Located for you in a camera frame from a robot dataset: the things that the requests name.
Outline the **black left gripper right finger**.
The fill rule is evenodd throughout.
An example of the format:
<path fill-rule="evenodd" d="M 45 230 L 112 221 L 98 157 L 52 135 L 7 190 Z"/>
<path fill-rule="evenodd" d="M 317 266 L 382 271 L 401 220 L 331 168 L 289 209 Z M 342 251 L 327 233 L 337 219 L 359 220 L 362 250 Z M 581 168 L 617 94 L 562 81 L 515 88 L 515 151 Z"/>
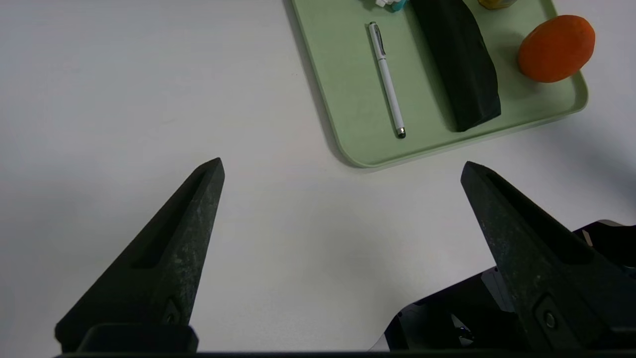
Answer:
<path fill-rule="evenodd" d="M 634 279 L 486 166 L 461 184 L 532 349 L 635 348 Z"/>

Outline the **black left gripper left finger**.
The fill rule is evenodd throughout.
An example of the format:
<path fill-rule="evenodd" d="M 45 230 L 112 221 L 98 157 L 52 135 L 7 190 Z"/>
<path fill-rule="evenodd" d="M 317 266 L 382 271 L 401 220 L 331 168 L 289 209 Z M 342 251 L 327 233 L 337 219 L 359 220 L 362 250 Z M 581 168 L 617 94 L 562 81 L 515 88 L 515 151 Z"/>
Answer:
<path fill-rule="evenodd" d="M 220 204 L 221 159 L 198 166 L 55 326 L 62 351 L 195 351 L 193 306 Z"/>

